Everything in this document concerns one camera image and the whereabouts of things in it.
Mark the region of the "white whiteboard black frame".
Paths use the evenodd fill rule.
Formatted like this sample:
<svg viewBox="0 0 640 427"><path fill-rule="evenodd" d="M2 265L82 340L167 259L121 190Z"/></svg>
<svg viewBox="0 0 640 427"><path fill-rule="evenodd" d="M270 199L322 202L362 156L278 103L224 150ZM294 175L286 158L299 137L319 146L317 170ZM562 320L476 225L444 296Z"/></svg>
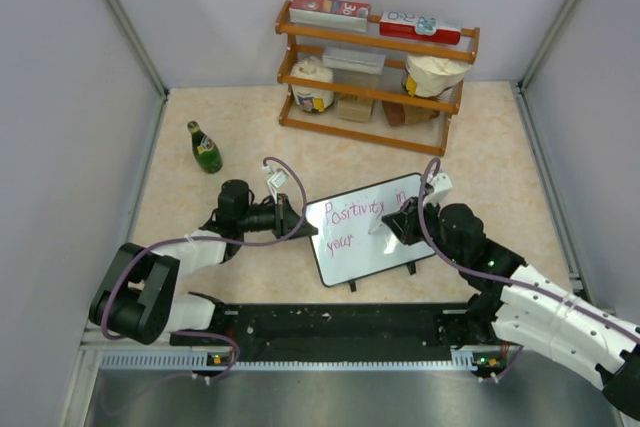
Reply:
<svg viewBox="0 0 640 427"><path fill-rule="evenodd" d="M321 282L326 287L432 257L426 244L400 243L386 226L368 231L383 215L418 193L420 175L410 173L310 202L306 220L318 229L310 238Z"/></svg>

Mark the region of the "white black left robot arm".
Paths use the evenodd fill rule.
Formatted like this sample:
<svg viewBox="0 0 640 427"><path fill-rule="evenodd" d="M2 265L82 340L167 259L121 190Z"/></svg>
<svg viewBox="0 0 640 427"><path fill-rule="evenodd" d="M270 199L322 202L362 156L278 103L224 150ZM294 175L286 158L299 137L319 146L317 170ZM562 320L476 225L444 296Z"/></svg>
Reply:
<svg viewBox="0 0 640 427"><path fill-rule="evenodd" d="M175 293L178 279L230 261L249 232L271 232L276 240L312 237L318 229L294 211L284 194L261 202L247 182L225 182L217 208L199 229L146 249L125 243L116 252L89 309L89 321L108 333L149 345L165 333L192 330L205 343L226 334L216 301L204 294Z"/></svg>

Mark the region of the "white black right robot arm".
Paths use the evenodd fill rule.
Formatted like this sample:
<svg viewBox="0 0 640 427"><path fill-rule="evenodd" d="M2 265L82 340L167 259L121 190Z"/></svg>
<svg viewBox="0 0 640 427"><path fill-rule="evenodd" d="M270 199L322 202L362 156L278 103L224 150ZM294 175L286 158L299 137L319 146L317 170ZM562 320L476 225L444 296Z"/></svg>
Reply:
<svg viewBox="0 0 640 427"><path fill-rule="evenodd" d="M523 257L491 240L462 203L417 200L383 216L405 245L424 242L478 291L469 335L532 350L581 376L626 416L639 417L639 327L561 288Z"/></svg>

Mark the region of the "white marker pen magenta cap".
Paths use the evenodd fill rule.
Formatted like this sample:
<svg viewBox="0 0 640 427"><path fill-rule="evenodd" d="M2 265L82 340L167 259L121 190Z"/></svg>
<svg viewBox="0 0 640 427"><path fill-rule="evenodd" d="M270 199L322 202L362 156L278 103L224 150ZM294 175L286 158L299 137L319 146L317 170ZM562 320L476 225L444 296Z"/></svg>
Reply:
<svg viewBox="0 0 640 427"><path fill-rule="evenodd" d="M413 215L413 225L414 225L415 220L417 218L417 206L418 206L418 199L416 197L410 197L408 200L404 201L396 211L392 213L395 213L397 211L408 211ZM368 231L369 234L374 234L378 230L380 230L383 226L385 226L382 223L382 217L379 220L374 222L374 224L371 226L371 228Z"/></svg>

